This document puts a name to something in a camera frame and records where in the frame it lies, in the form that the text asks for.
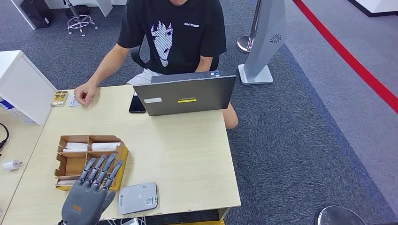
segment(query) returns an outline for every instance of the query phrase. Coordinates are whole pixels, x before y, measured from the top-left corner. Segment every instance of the black cable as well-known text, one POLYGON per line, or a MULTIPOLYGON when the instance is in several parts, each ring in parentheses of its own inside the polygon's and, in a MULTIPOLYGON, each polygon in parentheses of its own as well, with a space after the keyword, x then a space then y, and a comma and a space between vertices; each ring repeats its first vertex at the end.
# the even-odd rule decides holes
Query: black cable
POLYGON ((6 144, 8 138, 10 137, 10 133, 8 132, 8 129, 7 129, 6 125, 4 125, 2 123, 0 123, 0 125, 2 125, 4 127, 4 129, 6 130, 6 132, 7 132, 7 137, 3 141, 0 142, 0 149, 1 149, 6 144))

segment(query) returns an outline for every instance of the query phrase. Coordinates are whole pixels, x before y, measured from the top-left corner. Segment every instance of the khaki shorts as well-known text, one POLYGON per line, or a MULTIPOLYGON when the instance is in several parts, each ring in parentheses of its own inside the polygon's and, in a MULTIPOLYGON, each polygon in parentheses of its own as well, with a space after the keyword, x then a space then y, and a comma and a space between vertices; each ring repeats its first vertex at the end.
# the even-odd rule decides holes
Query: khaki shorts
POLYGON ((154 71, 151 71, 150 69, 144 69, 141 74, 133 77, 133 79, 129 80, 127 84, 131 84, 134 86, 139 84, 151 83, 151 79, 153 76, 163 76, 163 74, 156 73, 154 71))

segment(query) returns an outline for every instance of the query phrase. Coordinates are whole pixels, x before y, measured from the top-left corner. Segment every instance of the prosthetic hand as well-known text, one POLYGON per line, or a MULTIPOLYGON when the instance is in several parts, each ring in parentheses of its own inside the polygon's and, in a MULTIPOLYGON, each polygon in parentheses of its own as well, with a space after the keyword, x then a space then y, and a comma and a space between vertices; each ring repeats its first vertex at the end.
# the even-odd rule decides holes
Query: prosthetic hand
POLYGON ((64 225, 95 225, 99 221, 101 214, 111 204, 115 197, 115 192, 110 192, 108 194, 108 189, 122 166, 122 161, 119 161, 115 165, 104 186, 100 187, 115 157, 115 153, 109 156, 109 159, 95 180, 95 175, 107 156, 101 156, 91 172, 91 167, 96 158, 92 158, 87 163, 79 179, 70 190, 62 207, 62 222, 64 225))

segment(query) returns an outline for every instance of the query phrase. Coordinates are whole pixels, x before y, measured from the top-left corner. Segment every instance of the graphic print on t-shirt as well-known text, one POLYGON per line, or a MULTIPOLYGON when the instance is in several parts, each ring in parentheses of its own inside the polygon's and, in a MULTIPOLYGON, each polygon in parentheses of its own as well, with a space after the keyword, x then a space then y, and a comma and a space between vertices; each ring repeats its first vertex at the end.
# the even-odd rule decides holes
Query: graphic print on t-shirt
POLYGON ((166 28, 166 26, 159 21, 156 28, 155 25, 152 25, 151 33, 162 65, 166 67, 168 65, 168 54, 170 53, 170 48, 173 45, 173 27, 170 23, 170 25, 166 28))

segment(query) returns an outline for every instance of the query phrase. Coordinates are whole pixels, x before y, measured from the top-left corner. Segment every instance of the man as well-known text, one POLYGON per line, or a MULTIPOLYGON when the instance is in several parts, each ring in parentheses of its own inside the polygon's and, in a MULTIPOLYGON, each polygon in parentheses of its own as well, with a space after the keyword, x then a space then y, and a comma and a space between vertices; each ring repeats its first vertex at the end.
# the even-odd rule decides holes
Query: man
MULTIPOLYGON (((226 52, 225 27, 219 0, 129 0, 119 40, 89 81, 75 89, 77 101, 89 105, 98 84, 123 64, 129 49, 146 35, 150 65, 128 81, 150 83, 152 76, 209 71, 213 57, 226 52)), ((225 127, 237 126, 232 105, 223 110, 225 127)))

